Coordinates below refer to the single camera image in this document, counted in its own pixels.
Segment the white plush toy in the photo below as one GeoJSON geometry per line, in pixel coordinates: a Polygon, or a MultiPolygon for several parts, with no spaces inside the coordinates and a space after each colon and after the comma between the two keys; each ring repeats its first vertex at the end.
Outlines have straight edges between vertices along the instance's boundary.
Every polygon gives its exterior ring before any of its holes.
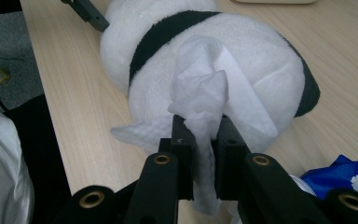
{"type": "Polygon", "coordinates": [[[220,13],[213,0],[113,0],[101,58],[129,96],[132,124],[119,140],[157,152],[183,117],[198,144],[194,207],[219,207],[211,140],[223,114],[253,152],[263,152],[294,117],[314,108],[319,89],[298,52],[261,21],[220,13]]]}

